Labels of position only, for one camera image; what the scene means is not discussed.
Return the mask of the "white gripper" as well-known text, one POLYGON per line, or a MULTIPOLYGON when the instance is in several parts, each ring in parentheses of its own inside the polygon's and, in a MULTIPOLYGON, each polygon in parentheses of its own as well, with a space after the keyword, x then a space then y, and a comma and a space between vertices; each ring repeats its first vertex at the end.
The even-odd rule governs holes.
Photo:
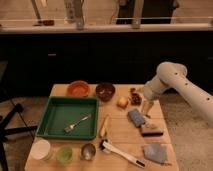
POLYGON ((158 100, 160 97, 159 93, 154 92, 148 85, 145 85, 143 87, 143 96, 147 99, 144 100, 142 103, 142 109, 141 109, 141 113, 144 116, 147 116, 150 109, 153 107, 154 105, 154 100, 158 100))

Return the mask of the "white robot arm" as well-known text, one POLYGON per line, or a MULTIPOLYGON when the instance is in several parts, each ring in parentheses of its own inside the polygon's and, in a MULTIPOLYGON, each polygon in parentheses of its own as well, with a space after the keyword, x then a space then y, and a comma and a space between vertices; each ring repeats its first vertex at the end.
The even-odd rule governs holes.
POLYGON ((213 96, 189 81, 186 75, 183 64, 162 62, 156 75, 143 86, 143 96, 149 101, 158 100, 166 90, 173 88, 213 127, 213 96))

